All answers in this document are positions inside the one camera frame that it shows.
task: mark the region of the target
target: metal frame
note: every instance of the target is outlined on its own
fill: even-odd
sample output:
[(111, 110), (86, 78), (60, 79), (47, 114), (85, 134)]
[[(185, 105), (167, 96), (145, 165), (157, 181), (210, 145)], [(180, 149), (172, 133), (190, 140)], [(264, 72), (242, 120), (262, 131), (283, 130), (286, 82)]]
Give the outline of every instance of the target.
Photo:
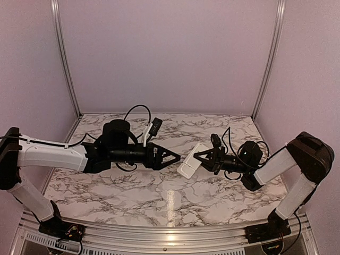
[(259, 111), (260, 111), (260, 108), (263, 103), (264, 96), (265, 96), (265, 93), (268, 87), (270, 74), (273, 69), (273, 63), (274, 63), (274, 60), (277, 54), (278, 45), (279, 45), (281, 32), (282, 32), (285, 7), (286, 7), (286, 0), (279, 0), (278, 5), (277, 5), (276, 20), (275, 20), (275, 25), (274, 25), (274, 34), (273, 34), (273, 39), (271, 41), (268, 61), (267, 61), (265, 73), (263, 74), (260, 91), (259, 91), (259, 94), (257, 96), (256, 102), (254, 105), (253, 113), (251, 115), (254, 121), (256, 120), (259, 114)]
[(66, 49), (64, 45), (62, 24), (61, 24), (60, 13), (59, 13), (59, 1), (51, 0), (51, 4), (52, 4), (52, 14), (54, 18), (56, 37), (57, 37), (57, 42), (58, 42), (58, 47), (59, 47), (59, 54), (61, 57), (63, 70), (64, 70), (64, 74), (66, 78), (67, 89), (70, 94), (73, 110), (76, 116), (79, 118), (82, 116), (82, 113), (80, 111), (80, 107), (77, 101), (77, 96), (74, 90), (71, 72), (70, 72), (69, 64), (68, 64), (67, 57), (66, 57)]
[[(309, 238), (305, 242), (308, 255), (318, 255), (308, 218), (299, 215), (302, 233)], [(83, 238), (84, 249), (118, 251), (120, 254), (219, 254), (234, 249), (245, 248), (248, 244), (244, 228), (249, 225), (265, 223), (267, 220), (252, 222), (203, 226), (203, 227), (139, 227), (93, 223), (83, 220), (64, 218), (64, 220), (86, 226)], [(299, 223), (295, 217), (289, 219), (292, 234), (296, 236)], [(29, 233), (37, 233), (39, 224), (32, 213), (25, 211), (16, 233), (16, 245), (12, 246), (11, 255), (19, 255)]]

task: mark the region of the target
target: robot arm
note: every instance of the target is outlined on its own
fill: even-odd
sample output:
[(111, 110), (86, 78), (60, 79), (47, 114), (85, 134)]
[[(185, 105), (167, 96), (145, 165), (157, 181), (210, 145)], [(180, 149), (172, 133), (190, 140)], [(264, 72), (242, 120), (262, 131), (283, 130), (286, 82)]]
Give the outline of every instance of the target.
[(178, 154), (148, 142), (157, 134), (161, 124), (161, 120), (154, 119), (143, 134), (143, 143), (138, 143), (130, 131), (130, 124), (124, 120), (106, 123), (103, 134), (94, 143), (79, 144), (33, 139), (12, 127), (0, 141), (0, 189), (11, 193), (34, 213), (40, 222), (40, 232), (65, 238), (65, 233), (72, 228), (76, 232), (67, 239), (81, 241), (84, 226), (62, 221), (57, 205), (47, 200), (19, 173), (20, 168), (47, 166), (99, 173), (110, 169), (112, 162), (127, 162), (131, 165), (143, 163), (146, 168), (161, 170), (180, 160)]
[(332, 148), (306, 132), (272, 155), (262, 167), (258, 166), (262, 152), (255, 142), (247, 141), (240, 153), (232, 156), (225, 154), (225, 148), (221, 147), (216, 134), (211, 135), (211, 141), (213, 149), (203, 151), (205, 147), (196, 146), (177, 171), (190, 178), (202, 164), (214, 174), (220, 170), (238, 172), (242, 174), (241, 182), (250, 191), (258, 190), (294, 166), (301, 172), (292, 189), (268, 216), (268, 223), (245, 228), (249, 243), (290, 234), (287, 219), (311, 198), (318, 184), (329, 173), (334, 160)]

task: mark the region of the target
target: pink wall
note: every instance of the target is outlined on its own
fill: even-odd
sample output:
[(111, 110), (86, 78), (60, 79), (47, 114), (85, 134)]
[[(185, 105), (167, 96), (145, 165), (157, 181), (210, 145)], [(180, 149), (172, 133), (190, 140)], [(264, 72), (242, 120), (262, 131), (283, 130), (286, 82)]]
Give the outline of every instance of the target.
[(274, 29), (272, 0), (60, 2), (84, 112), (250, 115)]
[[(257, 119), (273, 151), (306, 130), (332, 146), (336, 160), (307, 214), (321, 255), (340, 242), (340, 2), (287, 1), (270, 84)], [(297, 172), (285, 179), (289, 187)]]
[[(11, 126), (61, 141), (75, 121), (58, 55), (50, 1), (0, 4), (0, 135)], [(41, 187), (47, 169), (26, 169)], [(0, 191), (0, 254), (8, 255), (22, 206)]]

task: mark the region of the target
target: cable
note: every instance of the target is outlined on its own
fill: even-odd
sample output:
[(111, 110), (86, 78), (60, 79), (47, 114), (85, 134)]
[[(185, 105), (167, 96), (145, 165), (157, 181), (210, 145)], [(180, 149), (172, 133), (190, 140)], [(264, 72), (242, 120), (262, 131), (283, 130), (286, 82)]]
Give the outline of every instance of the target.
[[(150, 124), (150, 123), (151, 123), (151, 111), (150, 111), (149, 107), (147, 107), (146, 105), (135, 105), (135, 106), (133, 106), (133, 107), (127, 112), (127, 114), (125, 115), (124, 120), (126, 120), (126, 118), (128, 117), (129, 113), (130, 113), (133, 109), (135, 109), (135, 108), (137, 108), (137, 107), (144, 107), (144, 108), (148, 111), (148, 114), (149, 114), (149, 121), (148, 121), (148, 124)], [(137, 136), (137, 139), (140, 138), (142, 135), (143, 135), (143, 133), (141, 133), (139, 136)]]
[(225, 146), (225, 148), (226, 148), (226, 152), (225, 152), (225, 154), (228, 154), (228, 152), (229, 152), (229, 148), (228, 148), (228, 145), (225, 143), (225, 141), (223, 140), (223, 137), (224, 137), (224, 135), (225, 135), (225, 133), (226, 133), (227, 131), (225, 131), (224, 132), (224, 134), (223, 134), (223, 136), (222, 136), (222, 142), (223, 142), (223, 144), (224, 144), (224, 146)]
[(80, 243), (80, 252), (78, 253), (78, 255), (83, 253), (83, 243), (81, 241), (79, 241)]
[(286, 253), (298, 241), (298, 239), (301, 235), (301, 230), (302, 230), (301, 221), (300, 221), (299, 217), (297, 216), (296, 211), (295, 211), (294, 215), (296, 216), (297, 220), (299, 221), (299, 233), (297, 234), (297, 237), (294, 240), (294, 242), (286, 250), (284, 250), (283, 252), (280, 253), (281, 255)]
[(266, 160), (265, 160), (263, 163), (259, 163), (259, 165), (265, 165), (265, 164), (269, 161), (269, 157), (270, 157), (270, 156), (269, 156), (269, 154), (270, 154), (269, 146), (267, 145), (267, 143), (266, 143), (266, 142), (263, 142), (263, 141), (257, 142), (257, 143), (253, 146), (252, 151), (254, 150), (255, 146), (258, 145), (258, 144), (260, 144), (260, 143), (263, 143), (263, 144), (266, 146), (266, 148), (267, 148), (267, 158), (266, 158)]
[(39, 224), (41, 224), (41, 221), (38, 219), (37, 215), (36, 215), (34, 212), (32, 212), (32, 211), (31, 211), (31, 213), (33, 214), (33, 216), (34, 216), (34, 218), (37, 220), (37, 222), (38, 222)]
[(147, 143), (151, 140), (151, 138), (152, 138), (152, 135), (150, 135), (150, 136), (148, 137)]
[[(37, 141), (37, 140), (30, 140), (29, 142), (31, 143), (37, 143), (37, 144), (40, 144), (40, 145), (49, 145), (49, 146), (56, 146), (56, 147), (65, 147), (67, 146), (68, 148), (72, 148), (72, 147), (75, 147), (79, 144), (81, 144), (82, 142), (84, 142), (86, 136), (89, 136), (91, 138), (94, 139), (94, 137), (92, 137), (91, 135), (89, 135), (88, 133), (86, 133), (83, 138), (76, 142), (76, 143), (73, 143), (73, 144), (67, 144), (67, 143), (64, 143), (64, 144), (59, 144), (59, 143), (52, 143), (52, 142), (43, 142), (43, 141)], [(10, 139), (18, 139), (18, 140), (21, 140), (21, 141), (25, 141), (25, 142), (28, 142), (28, 140), (26, 138), (23, 138), (23, 137), (12, 137), (12, 136), (4, 136), (4, 137), (0, 137), (0, 139), (7, 139), (7, 138), (10, 138)]]
[(240, 173), (239, 173), (239, 176), (238, 176), (237, 178), (231, 179), (231, 178), (229, 178), (229, 177), (227, 176), (226, 172), (227, 172), (227, 171), (224, 171), (224, 177), (226, 177), (226, 178), (227, 178), (228, 180), (230, 180), (230, 181), (237, 181), (237, 180), (241, 179), (241, 174), (240, 174)]
[(120, 170), (122, 170), (122, 171), (124, 171), (124, 172), (132, 172), (132, 171), (135, 171), (135, 170), (137, 169), (137, 164), (134, 163), (133, 165), (134, 165), (134, 169), (133, 169), (133, 170), (127, 170), (127, 169), (121, 167), (121, 166), (118, 164), (118, 162), (116, 163), (116, 166), (117, 166)]
[(91, 137), (92, 139), (97, 140), (97, 138), (91, 136), (89, 133), (86, 133), (86, 134), (87, 134), (89, 137)]
[(239, 156), (238, 156), (238, 154), (235, 152), (235, 150), (233, 149), (233, 146), (232, 146), (232, 141), (231, 141), (231, 128), (230, 127), (228, 127), (227, 128), (227, 130), (223, 133), (223, 135), (222, 135), (222, 141), (223, 141), (223, 143), (224, 143), (224, 145), (226, 145), (226, 143), (225, 143), (225, 141), (224, 141), (224, 136), (225, 136), (225, 134), (228, 132), (228, 138), (229, 138), (229, 146), (230, 146), (230, 149), (232, 150), (232, 152), (233, 152), (233, 154), (235, 155), (235, 157), (243, 164), (243, 165), (245, 165), (246, 167), (249, 167), (249, 168), (251, 168), (251, 169), (259, 169), (259, 168), (261, 168), (262, 166), (258, 166), (258, 167), (253, 167), (253, 166), (250, 166), (250, 165), (248, 165), (247, 163), (245, 163)]

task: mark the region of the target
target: white marble tabletop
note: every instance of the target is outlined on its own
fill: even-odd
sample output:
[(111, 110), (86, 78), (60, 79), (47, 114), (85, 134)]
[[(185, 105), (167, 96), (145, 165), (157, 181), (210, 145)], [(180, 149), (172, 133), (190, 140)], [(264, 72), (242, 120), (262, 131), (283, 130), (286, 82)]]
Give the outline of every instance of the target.
[[(105, 123), (123, 117), (122, 114), (86, 114), (71, 142), (80, 140), (86, 132), (98, 137)], [(228, 126), (235, 149), (246, 140), (261, 140), (247, 116), (153, 114), (152, 117), (163, 120), (152, 141), (180, 154), (181, 161), (197, 142), (211, 148), (210, 134), (222, 135)], [(127, 120), (133, 133), (138, 135), (143, 131), (145, 118), (145, 114), (129, 115)], [(45, 196), (57, 203), (64, 217), (108, 224), (174, 227), (264, 219), (286, 195), (280, 177), (251, 192), (241, 181), (227, 180), (223, 171), (216, 176), (200, 167), (188, 180), (176, 171), (179, 165), (180, 162), (161, 171), (138, 165), (130, 173), (115, 166), (99, 174), (57, 169)]]

